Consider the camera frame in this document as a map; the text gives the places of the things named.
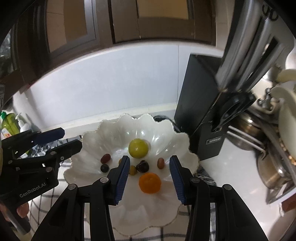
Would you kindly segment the person's hand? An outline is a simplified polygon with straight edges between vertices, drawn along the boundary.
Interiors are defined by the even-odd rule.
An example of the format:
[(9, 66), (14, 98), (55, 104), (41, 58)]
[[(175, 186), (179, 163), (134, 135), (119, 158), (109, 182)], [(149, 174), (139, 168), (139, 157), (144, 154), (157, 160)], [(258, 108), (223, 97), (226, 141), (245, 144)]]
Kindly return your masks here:
[[(1, 208), (1, 212), (5, 218), (6, 221), (10, 222), (11, 220), (9, 219), (7, 213), (8, 213), (8, 209), (3, 205), (3, 204), (0, 204), (0, 208)], [(25, 204), (22, 204), (21, 206), (19, 206), (17, 208), (17, 214), (21, 217), (21, 218), (25, 218), (27, 216), (27, 214), (29, 213), (29, 203), (25, 203)]]

